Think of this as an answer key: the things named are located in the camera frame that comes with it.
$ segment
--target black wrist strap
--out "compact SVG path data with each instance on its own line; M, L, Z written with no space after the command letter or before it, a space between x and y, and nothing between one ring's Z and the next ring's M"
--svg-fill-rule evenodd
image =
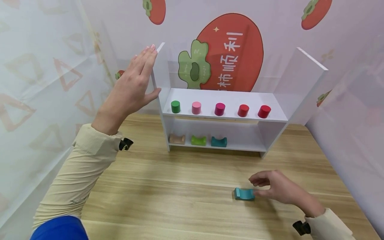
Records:
M125 150L127 151L133 144L133 141L128 139L128 138L124 138L120 141L120 144L119 144L119 150L122 151L122 150Z
M303 223L302 221L297 221L292 226L294 229L296 229L300 236L311 234L311 227L307 222Z

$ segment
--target beige sleeve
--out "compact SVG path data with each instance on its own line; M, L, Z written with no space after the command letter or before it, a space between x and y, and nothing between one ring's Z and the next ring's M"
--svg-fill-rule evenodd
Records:
M306 217L305 220L311 227L311 236L314 240L355 240L352 231L331 209L326 209L321 216Z
M37 208L33 230L56 217L81 217L97 179L115 161L121 138L121 133L109 136L90 124L81 127L71 154Z

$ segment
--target shelf compartment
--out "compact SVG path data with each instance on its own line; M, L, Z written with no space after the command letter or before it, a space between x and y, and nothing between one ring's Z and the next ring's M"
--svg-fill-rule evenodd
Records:
M171 102L177 100L180 102L181 111L177 114L172 113ZM192 103L201 103L201 113L195 115L192 113ZM225 112L222 116L215 115L216 103L225 104ZM237 115L241 104L249 106L248 115L244 118ZM257 116L262 105L271 107L271 112L266 119ZM168 116L182 116L193 118L214 118L214 119L239 119L239 120L258 120L267 122L287 122L287 118L277 102L273 93L250 93L250 92L232 92L232 91L214 91L171 88L167 102L163 109L163 114Z
M169 143L170 146L202 147L252 152L266 151L258 125L252 123L174 119L170 133L178 136L185 135L184 145ZM196 137L206 136L207 145L192 145L192 135ZM218 139L227 137L227 147L212 147L212 136Z

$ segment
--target right hand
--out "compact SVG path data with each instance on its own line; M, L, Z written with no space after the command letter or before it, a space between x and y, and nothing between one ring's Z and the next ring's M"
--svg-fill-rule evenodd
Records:
M306 190L292 182L279 170L261 171L249 178L256 187L271 186L267 190L254 190L254 195L299 207L307 217L318 217L325 212L323 205Z
M125 73L117 80L104 104L99 108L92 123L94 129L107 135L114 135L128 115L158 97L160 88L146 94L156 56L155 45L152 45L131 60Z
M309 194L279 170L255 173L249 178L249 181L255 187L271 186L267 190L255 190L255 196L274 199L284 204L297 205L301 198Z

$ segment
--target blue sleeve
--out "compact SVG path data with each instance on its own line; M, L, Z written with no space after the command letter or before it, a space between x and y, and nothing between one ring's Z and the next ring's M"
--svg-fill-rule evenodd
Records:
M80 219L63 216L40 225L30 240L88 240Z

